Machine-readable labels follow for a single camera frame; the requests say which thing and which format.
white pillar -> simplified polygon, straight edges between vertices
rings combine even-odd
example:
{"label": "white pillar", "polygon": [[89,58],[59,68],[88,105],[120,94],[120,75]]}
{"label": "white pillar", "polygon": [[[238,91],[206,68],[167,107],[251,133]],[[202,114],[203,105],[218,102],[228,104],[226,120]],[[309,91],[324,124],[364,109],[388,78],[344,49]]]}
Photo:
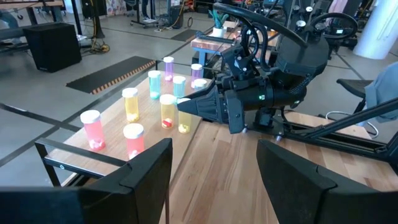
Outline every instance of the white pillar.
{"label": "white pillar", "polygon": [[354,54],[384,59],[398,36],[398,0],[379,1],[354,49]]}

wooden table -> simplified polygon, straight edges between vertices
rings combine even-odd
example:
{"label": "wooden table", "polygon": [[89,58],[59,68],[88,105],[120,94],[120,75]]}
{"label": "wooden table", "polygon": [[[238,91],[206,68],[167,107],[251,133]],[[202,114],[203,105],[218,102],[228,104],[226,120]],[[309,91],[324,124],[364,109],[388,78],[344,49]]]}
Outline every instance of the wooden table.
{"label": "wooden table", "polygon": [[[144,80],[137,86],[139,91],[147,91],[147,82],[148,80]],[[162,86],[164,91],[170,91],[170,87],[164,85]],[[140,96],[139,101],[150,100],[145,96],[149,96],[149,93]],[[151,111],[153,109],[151,105],[148,104],[140,110]],[[119,126],[119,129],[122,128],[119,123],[125,122],[123,100],[115,102],[102,115],[106,135],[116,135],[114,139],[107,138],[107,143],[120,146],[120,149],[113,149],[119,150],[117,154],[115,154],[116,151],[106,152],[111,156],[126,160],[124,139],[117,136],[121,130],[111,130],[114,125]],[[154,111],[151,116],[156,120],[159,114]],[[332,122],[296,112],[286,113],[286,117],[291,122],[308,126]],[[208,123],[195,117],[194,123],[198,124],[196,132],[192,131],[189,138],[184,138],[176,132],[176,129],[171,132],[162,129],[158,124],[159,121],[148,121],[143,118],[140,122],[148,122],[144,126],[148,130],[149,125],[152,128],[149,132],[155,133],[151,135],[155,138],[153,140],[145,137],[147,147],[161,138],[173,138],[174,155],[170,183],[171,223],[278,223],[263,186],[256,159],[257,141],[268,139],[275,142],[272,136],[255,131],[232,135],[227,125]],[[370,139],[366,130],[360,126],[350,126],[340,132]],[[83,130],[73,135],[66,143],[88,148]],[[398,190],[398,176],[385,162],[289,139],[283,139],[278,144],[312,162],[374,189]],[[93,161],[87,159],[81,161],[82,158],[66,155],[60,150],[52,151],[49,158],[75,163],[102,174],[114,170],[114,167],[99,162],[94,164]]]}
{"label": "wooden table", "polygon": [[[46,1],[46,6],[63,6],[62,0]],[[43,7],[38,0],[0,0],[0,9],[23,9],[27,7]]]}
{"label": "wooden table", "polygon": [[[240,28],[237,28],[238,23],[237,22],[231,22],[231,21],[226,21],[224,23],[225,27],[232,28],[234,29],[233,32],[225,32],[224,38],[225,39],[235,39],[239,36]],[[262,34],[259,32],[259,41],[262,42]],[[268,32],[268,36],[272,36],[275,34],[275,31],[270,31]],[[268,46],[276,46],[277,41],[279,37],[276,37],[275,39],[271,40],[268,42]],[[199,64],[205,65],[206,61],[206,54],[218,54],[221,55],[221,53],[230,48],[231,44],[226,44],[218,41],[212,41],[212,40],[203,40],[200,38],[195,38],[191,41],[191,47],[199,52]],[[271,54],[270,50],[267,50],[266,52],[266,59],[269,58]],[[261,49],[257,51],[256,58],[259,58],[261,55]]]}
{"label": "wooden table", "polygon": [[[185,93],[191,94],[194,92],[190,87],[191,78],[186,77]],[[152,100],[149,97],[149,80],[146,78],[143,82],[136,86],[139,93],[139,120],[137,123],[144,126],[144,144],[146,148],[149,148],[162,140],[163,138],[173,139],[173,164],[172,164],[172,175],[176,172],[185,152],[190,144],[192,138],[195,135],[195,131],[201,121],[198,116],[193,116],[191,131],[187,134],[181,134],[178,131],[177,124],[177,109],[175,110],[175,125],[173,128],[164,129],[161,127],[160,122],[160,102],[159,100]],[[173,93],[173,83],[166,82],[163,79],[162,74],[162,94]],[[101,114],[101,123],[103,125],[106,147],[99,153],[107,156],[115,157],[128,161],[127,150],[126,150],[126,139],[123,136],[123,127],[128,124],[126,120],[126,112],[124,109],[124,98],[120,98],[117,102],[107,108]],[[65,141],[65,144],[79,147],[82,149],[89,149],[89,145],[86,139],[85,130],[82,128],[72,137]],[[46,156],[53,162],[64,167],[72,166],[77,167],[82,173],[86,174],[86,170],[91,173],[101,176],[108,175],[118,167],[105,164],[87,157],[79,156],[66,152],[60,149],[54,149]],[[62,185],[67,185],[76,174],[71,175]]]}
{"label": "wooden table", "polygon": [[[294,112],[286,117],[309,126],[330,122]],[[369,139],[360,126],[341,132]],[[231,135],[225,125],[201,122],[171,185],[171,223],[278,223],[257,165],[259,139],[275,142],[254,131]],[[289,139],[278,145],[374,189],[398,190],[398,177],[385,162]]]}

wires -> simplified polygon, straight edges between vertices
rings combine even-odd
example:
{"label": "wires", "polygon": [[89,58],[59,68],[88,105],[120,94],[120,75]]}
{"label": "wires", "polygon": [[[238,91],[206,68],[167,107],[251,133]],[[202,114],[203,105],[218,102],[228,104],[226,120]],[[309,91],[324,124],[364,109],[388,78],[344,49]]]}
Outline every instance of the wires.
{"label": "wires", "polygon": [[[90,0],[90,3],[91,3],[92,8],[94,8],[93,0]],[[89,50],[82,52],[82,54],[83,54],[82,57],[93,55],[93,54],[105,54],[111,50],[111,47],[108,44],[105,44],[104,40],[101,40],[102,44],[98,43],[97,38],[96,38],[97,28],[96,28],[96,19],[95,18],[93,18],[93,28],[94,28],[93,36],[92,36],[93,43]]]}
{"label": "wires", "polygon": [[275,8],[276,4],[278,4],[278,2],[279,2],[279,0],[276,0],[276,1],[272,4],[272,6],[269,8],[269,11],[268,11],[267,14],[266,14],[266,17],[269,17],[269,14],[271,13],[272,10],[274,10],[274,8]]}

plastic cup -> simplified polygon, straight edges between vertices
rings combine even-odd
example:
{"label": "plastic cup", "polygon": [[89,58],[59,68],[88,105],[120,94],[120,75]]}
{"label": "plastic cup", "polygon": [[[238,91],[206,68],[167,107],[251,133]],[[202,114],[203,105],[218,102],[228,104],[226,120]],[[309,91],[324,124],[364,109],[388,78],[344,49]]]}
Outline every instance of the plastic cup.
{"label": "plastic cup", "polygon": [[185,77],[182,76],[175,76],[173,78],[173,93],[174,96],[177,98],[181,98],[185,96]]}
{"label": "plastic cup", "polygon": [[122,96],[124,97],[127,121],[130,123],[138,121],[138,90],[136,88],[125,88],[122,91]]}
{"label": "plastic cup", "polygon": [[191,88],[195,87],[194,81],[197,78],[201,78],[201,70],[203,66],[201,64],[192,64],[191,65]]}
{"label": "plastic cup", "polygon": [[[191,100],[189,98],[181,98],[177,100],[177,104]],[[178,131],[182,134],[187,134],[191,131],[192,115],[179,111],[178,112]]]}
{"label": "plastic cup", "polygon": [[149,71],[149,94],[150,97],[154,100],[160,97],[160,71]]}
{"label": "plastic cup", "polygon": [[129,159],[136,157],[145,150],[144,127],[141,124],[128,124],[123,128],[124,137],[127,140],[127,154]]}
{"label": "plastic cup", "polygon": [[80,115],[80,120],[85,126],[88,144],[92,151],[99,151],[105,147],[105,137],[101,125],[101,113],[88,110]]}
{"label": "plastic cup", "polygon": [[198,78],[193,82],[196,91],[206,88],[206,84],[207,81],[202,78]]}
{"label": "plastic cup", "polygon": [[175,99],[175,96],[171,94],[164,94],[160,96],[163,128],[172,128],[174,125]]}
{"label": "plastic cup", "polygon": [[163,58],[165,73],[164,80],[172,81],[174,76],[174,58],[173,57],[165,57]]}

black metal frame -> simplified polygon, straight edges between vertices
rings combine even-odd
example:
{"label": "black metal frame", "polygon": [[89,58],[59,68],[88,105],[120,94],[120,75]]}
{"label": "black metal frame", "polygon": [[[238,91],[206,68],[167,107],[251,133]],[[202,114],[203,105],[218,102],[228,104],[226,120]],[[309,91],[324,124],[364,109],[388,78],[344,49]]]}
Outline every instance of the black metal frame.
{"label": "black metal frame", "polygon": [[340,134],[336,131],[397,109],[398,98],[395,98],[333,123],[317,127],[290,123],[283,120],[281,116],[276,116],[274,120],[278,122],[275,122],[273,127],[255,124],[254,129],[266,134],[388,162],[396,170],[398,168],[398,131],[388,143]]}
{"label": "black metal frame", "polygon": [[[45,139],[45,138],[38,139],[35,142],[35,146],[36,146],[37,152],[39,153],[40,158],[43,162],[44,168],[47,171],[47,174],[49,175],[51,183],[54,187],[61,187],[61,183],[57,177],[57,173],[55,173],[54,167],[59,167],[61,169],[69,170],[71,172],[75,172],[75,173],[79,174],[79,176],[75,177],[75,179],[71,181],[74,184],[79,183],[79,182],[85,183],[85,181],[82,181],[82,179],[87,180],[87,178],[85,178],[85,177],[99,179],[99,178],[104,177],[104,175],[98,174],[96,172],[92,172],[90,170],[82,169],[80,167],[71,166],[69,164],[66,164],[66,163],[63,163],[60,161],[52,160],[47,157],[49,153],[47,152],[46,146],[53,147],[53,148],[63,150],[63,151],[67,151],[67,152],[70,152],[73,154],[78,154],[80,156],[88,157],[90,159],[94,159],[94,160],[97,160],[100,162],[105,162],[107,164],[111,164],[111,165],[114,165],[117,167],[121,167],[127,163],[126,161],[123,161],[123,160],[120,160],[117,158],[105,156],[103,154],[99,154],[96,152],[81,149],[81,148],[75,147],[75,146],[70,146],[70,145],[67,145],[64,143],[60,143],[60,142]],[[169,224],[170,223],[170,189],[167,189],[166,195],[165,195],[165,212],[166,212],[166,216],[165,216],[166,224]]]}
{"label": "black metal frame", "polygon": [[[150,7],[150,18],[151,19],[153,19],[154,18],[154,0],[149,0],[149,7]],[[140,25],[142,25],[143,26],[143,28],[145,28],[146,26],[148,26],[148,25],[151,25],[151,24],[158,24],[158,22],[151,22],[151,23],[143,23],[143,22],[140,22],[140,20],[139,20],[139,18],[140,18],[140,16],[139,16],[139,0],[136,0],[136,5],[135,5],[136,7],[137,7],[137,10],[136,10],[136,13],[137,13],[137,21],[134,21],[134,20],[131,20],[130,22],[132,22],[132,23],[135,23],[135,24],[140,24]]]}

